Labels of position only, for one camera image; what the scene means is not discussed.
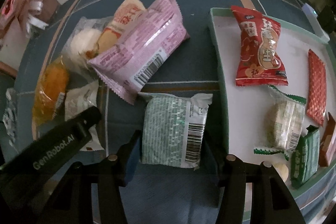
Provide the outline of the red patterned packet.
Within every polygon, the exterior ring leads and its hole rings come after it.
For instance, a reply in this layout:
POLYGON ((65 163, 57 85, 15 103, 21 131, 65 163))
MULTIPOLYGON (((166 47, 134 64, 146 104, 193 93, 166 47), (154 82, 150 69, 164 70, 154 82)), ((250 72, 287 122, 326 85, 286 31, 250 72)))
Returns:
POLYGON ((319 126, 325 120, 327 84, 324 62, 311 49, 308 51, 309 94, 306 113, 319 126))

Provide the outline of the black power adapter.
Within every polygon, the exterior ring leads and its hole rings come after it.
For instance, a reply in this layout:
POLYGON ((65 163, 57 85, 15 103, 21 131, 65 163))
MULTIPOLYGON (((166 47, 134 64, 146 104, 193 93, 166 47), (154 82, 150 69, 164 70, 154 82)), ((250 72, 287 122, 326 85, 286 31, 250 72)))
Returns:
POLYGON ((325 6, 322 11, 318 14, 317 20, 321 28, 327 33, 331 34, 335 31, 335 7, 325 6))

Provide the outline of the dark green snack packet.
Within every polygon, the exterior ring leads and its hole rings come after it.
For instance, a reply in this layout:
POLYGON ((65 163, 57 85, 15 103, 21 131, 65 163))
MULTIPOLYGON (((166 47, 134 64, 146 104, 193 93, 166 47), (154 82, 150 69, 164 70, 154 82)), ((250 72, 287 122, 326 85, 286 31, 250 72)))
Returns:
POLYGON ((295 189, 305 184, 318 169, 319 128, 309 125, 291 155, 290 180, 295 189))

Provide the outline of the pink paper flower bouquet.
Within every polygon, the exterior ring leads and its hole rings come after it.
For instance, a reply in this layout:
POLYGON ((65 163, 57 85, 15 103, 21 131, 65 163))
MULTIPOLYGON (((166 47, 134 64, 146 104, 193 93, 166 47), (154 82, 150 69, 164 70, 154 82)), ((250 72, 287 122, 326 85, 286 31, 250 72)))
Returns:
POLYGON ((10 30, 21 35, 30 33, 30 18, 42 13, 44 0, 5 0, 1 7, 1 38, 10 30))

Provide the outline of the crumpled patterned paper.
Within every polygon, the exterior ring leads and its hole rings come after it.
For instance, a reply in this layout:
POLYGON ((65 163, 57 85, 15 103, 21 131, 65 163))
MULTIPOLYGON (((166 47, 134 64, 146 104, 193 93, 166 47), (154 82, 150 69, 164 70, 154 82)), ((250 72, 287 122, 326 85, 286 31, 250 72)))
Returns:
POLYGON ((6 90, 6 107, 2 121, 9 136, 9 144, 15 147, 17 141, 17 92, 14 88, 6 90))

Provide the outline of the beige toast bread packet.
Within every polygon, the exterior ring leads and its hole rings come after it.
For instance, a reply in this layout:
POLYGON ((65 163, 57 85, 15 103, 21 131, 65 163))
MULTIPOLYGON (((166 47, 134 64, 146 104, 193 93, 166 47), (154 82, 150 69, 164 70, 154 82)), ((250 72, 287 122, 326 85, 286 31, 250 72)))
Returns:
POLYGON ((122 34, 146 11, 140 0, 124 0, 114 13, 113 19, 106 25, 94 47, 84 56, 89 60, 112 48, 122 34))

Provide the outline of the white power strip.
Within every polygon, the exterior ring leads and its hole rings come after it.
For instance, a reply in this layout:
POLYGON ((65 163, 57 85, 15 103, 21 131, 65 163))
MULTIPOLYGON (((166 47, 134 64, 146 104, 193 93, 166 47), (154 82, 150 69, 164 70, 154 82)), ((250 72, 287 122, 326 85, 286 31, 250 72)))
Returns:
POLYGON ((324 42, 328 43, 330 41, 329 35, 322 29, 321 25, 317 19, 317 13, 309 4, 304 3, 302 6, 302 11, 306 15, 309 23, 311 24, 314 33, 324 42))

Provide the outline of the white grey snack packet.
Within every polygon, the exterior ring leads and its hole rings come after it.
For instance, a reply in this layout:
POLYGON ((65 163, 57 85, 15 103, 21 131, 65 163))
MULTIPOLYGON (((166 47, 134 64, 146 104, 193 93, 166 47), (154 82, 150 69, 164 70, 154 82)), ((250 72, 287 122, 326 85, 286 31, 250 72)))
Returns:
MULTIPOLYGON (((99 82, 98 80, 95 80, 81 88, 69 90, 64 102, 64 120, 68 121, 91 106, 97 106, 96 98, 98 88, 99 82)), ((92 135, 92 140, 90 140, 81 149, 81 151, 103 150, 103 147, 98 139, 96 125, 93 125, 89 131, 92 135)))

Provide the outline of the pale green snack packet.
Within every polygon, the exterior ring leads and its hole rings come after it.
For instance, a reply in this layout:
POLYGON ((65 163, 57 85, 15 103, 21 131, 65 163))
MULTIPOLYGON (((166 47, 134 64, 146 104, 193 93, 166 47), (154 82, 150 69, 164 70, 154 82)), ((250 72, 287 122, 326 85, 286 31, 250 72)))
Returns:
POLYGON ((209 106, 213 95, 191 98, 139 93, 146 101, 142 163, 198 169, 209 106))

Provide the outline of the teal rimmed white tray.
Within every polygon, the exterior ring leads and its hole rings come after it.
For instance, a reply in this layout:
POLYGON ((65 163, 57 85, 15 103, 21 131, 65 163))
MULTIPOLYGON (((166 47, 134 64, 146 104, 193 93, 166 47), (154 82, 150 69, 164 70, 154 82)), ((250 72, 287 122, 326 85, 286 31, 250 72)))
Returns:
MULTIPOLYGON (((286 94, 307 97, 309 91, 309 50, 324 62, 327 80, 327 113, 335 114, 335 55, 329 43, 311 32, 279 20, 281 35, 277 53, 284 61, 288 86, 279 90, 286 94)), ((209 29, 218 57, 218 78, 223 113, 223 137, 226 152, 245 162, 291 162, 283 153, 257 155, 254 149, 267 143, 266 116, 276 103, 274 93, 266 85, 238 87, 236 71, 240 61, 240 28, 230 9, 212 8, 209 29)))

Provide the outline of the green edged round cake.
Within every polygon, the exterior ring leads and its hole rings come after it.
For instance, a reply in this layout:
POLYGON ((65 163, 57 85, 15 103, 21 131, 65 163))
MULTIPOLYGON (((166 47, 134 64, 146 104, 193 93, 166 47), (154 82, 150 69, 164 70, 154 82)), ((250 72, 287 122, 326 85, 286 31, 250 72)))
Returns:
POLYGON ((307 99, 286 94, 274 85, 268 85, 272 106, 264 118, 264 135, 259 137, 253 152, 256 155, 283 154, 289 160, 300 139, 307 99))

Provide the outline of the clear wrapped white bun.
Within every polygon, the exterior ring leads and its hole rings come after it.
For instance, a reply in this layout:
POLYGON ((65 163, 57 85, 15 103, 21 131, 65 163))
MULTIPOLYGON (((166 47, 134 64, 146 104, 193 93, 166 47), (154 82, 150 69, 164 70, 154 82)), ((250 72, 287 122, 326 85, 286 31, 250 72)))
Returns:
POLYGON ((99 19, 81 17, 65 43, 62 54, 75 65, 87 68, 87 61, 98 51, 98 39, 112 16, 99 19))

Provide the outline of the orange soft bread packet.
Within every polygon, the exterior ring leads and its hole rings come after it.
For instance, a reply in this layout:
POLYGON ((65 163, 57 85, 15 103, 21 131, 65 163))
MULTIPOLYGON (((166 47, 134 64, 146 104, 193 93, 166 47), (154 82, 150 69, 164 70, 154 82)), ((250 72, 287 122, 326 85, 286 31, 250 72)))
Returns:
POLYGON ((37 127, 57 116, 64 102, 69 79, 63 55, 47 65, 35 89, 33 121, 37 127))

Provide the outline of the pink snack packet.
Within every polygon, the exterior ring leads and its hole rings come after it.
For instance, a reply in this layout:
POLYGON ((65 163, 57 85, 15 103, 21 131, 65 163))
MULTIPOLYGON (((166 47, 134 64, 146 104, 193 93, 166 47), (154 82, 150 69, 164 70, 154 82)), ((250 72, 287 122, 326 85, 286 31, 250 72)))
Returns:
POLYGON ((155 0, 107 51, 88 63, 116 95, 134 104, 137 94, 190 36, 176 0, 155 0))

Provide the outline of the blue plaid tablecloth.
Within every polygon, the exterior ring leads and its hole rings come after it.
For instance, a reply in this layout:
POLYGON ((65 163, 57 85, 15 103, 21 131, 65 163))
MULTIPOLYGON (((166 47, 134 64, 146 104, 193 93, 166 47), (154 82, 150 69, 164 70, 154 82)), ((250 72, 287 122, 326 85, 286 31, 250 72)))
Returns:
MULTIPOLYGON (((31 110, 42 66, 62 50, 81 17, 105 18, 123 0, 69 0, 39 37, 31 40, 15 80, 18 123, 15 147, 23 150, 33 140, 31 110)), ((150 5, 154 0, 141 0, 150 5)), ((301 7, 307 0, 251 0, 256 9, 311 31, 301 7)), ((207 120, 210 138, 205 140, 215 155, 224 154, 223 113, 217 72, 217 55, 208 28, 213 7, 241 5, 241 0, 177 0, 189 40, 167 59, 145 86, 146 92, 189 97, 198 92, 214 95, 207 120)), ((214 223, 219 190, 202 169, 189 170, 140 164, 121 196, 129 223, 214 223)))

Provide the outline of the dark red wafer packet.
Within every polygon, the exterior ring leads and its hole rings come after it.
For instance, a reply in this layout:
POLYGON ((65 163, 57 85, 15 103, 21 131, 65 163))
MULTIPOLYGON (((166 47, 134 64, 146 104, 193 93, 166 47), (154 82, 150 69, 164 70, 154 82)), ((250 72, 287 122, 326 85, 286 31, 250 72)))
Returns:
POLYGON ((331 164, 335 153, 335 119, 328 112, 327 125, 319 147, 319 166, 326 167, 331 164))

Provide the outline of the red peanut snack bag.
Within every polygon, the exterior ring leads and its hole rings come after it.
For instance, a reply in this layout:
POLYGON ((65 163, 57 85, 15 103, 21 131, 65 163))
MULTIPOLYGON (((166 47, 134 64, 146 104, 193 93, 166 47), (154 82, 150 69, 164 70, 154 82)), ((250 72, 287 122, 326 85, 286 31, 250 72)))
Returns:
POLYGON ((236 85, 287 86, 285 66, 276 52, 281 24, 256 10, 232 6, 231 11, 241 31, 236 85))

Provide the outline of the small cream cake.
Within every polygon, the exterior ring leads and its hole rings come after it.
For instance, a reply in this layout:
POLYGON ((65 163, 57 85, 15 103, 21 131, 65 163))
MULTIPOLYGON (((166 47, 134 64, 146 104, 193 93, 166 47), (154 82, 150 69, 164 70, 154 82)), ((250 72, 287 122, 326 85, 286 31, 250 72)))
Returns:
POLYGON ((280 177, 282 178, 283 182, 286 182, 288 180, 289 176, 289 169, 286 164, 284 163, 275 163, 274 165, 275 170, 278 172, 280 177))

